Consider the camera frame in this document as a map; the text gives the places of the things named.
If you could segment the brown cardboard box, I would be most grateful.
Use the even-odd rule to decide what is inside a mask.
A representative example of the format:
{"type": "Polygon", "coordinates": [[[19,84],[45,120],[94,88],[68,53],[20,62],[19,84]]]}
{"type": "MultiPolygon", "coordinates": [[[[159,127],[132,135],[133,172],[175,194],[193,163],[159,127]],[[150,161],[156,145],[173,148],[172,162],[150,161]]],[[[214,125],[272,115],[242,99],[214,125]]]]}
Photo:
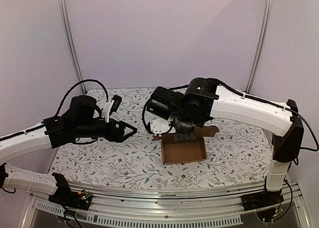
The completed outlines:
{"type": "Polygon", "coordinates": [[[218,132],[216,126],[194,127],[186,133],[154,135],[153,141],[160,141],[164,165],[199,162],[207,158],[204,139],[213,138],[218,132]]]}

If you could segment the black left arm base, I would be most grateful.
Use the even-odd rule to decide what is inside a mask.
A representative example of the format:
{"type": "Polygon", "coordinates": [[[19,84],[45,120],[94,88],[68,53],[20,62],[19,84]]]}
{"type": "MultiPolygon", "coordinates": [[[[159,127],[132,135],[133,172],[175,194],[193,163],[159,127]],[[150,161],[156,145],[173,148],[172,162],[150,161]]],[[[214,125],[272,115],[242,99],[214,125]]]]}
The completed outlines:
{"type": "Polygon", "coordinates": [[[92,193],[86,190],[72,191],[67,180],[62,174],[52,173],[55,178],[57,190],[48,200],[62,207],[70,207],[88,211],[91,206],[92,193]]]}

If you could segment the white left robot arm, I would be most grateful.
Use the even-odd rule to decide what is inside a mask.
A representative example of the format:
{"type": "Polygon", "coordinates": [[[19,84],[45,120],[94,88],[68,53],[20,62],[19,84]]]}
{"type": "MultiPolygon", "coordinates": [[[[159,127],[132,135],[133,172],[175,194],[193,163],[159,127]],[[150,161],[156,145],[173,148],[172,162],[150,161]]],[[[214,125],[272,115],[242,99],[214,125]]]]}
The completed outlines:
{"type": "Polygon", "coordinates": [[[0,186],[54,195],[63,205],[74,201],[74,194],[62,174],[36,173],[9,164],[9,161],[40,150],[58,148],[75,143],[79,138],[95,142],[103,138],[122,143],[137,133],[137,128],[110,115],[117,111],[119,96],[99,108],[95,98],[87,95],[71,99],[69,109],[61,116],[54,115],[32,128],[0,139],[0,186]]]}

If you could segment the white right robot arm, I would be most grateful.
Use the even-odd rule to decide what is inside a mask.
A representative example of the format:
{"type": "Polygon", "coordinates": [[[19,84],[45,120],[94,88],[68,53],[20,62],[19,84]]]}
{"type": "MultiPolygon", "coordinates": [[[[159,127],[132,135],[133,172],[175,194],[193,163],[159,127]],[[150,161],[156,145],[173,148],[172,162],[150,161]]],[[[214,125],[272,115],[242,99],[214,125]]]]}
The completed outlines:
{"type": "Polygon", "coordinates": [[[271,132],[272,161],[265,190],[258,194],[262,206],[268,206],[277,198],[289,165],[299,155],[304,136],[295,101],[268,101],[237,91],[214,78],[192,79],[186,85],[185,93],[158,86],[143,111],[157,116],[155,120],[144,122],[145,129],[152,135],[188,133],[215,118],[234,120],[271,132]]]}

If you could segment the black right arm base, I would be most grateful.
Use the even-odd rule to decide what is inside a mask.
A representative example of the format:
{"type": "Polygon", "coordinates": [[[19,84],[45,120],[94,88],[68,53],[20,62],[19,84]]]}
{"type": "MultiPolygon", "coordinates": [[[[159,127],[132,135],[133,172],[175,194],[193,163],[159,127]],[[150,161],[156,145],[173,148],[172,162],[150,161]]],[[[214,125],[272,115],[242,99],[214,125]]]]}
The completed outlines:
{"type": "Polygon", "coordinates": [[[273,223],[283,211],[284,197],[282,189],[279,191],[268,191],[266,184],[260,192],[241,196],[241,205],[244,211],[255,210],[256,217],[262,223],[273,223]]]}

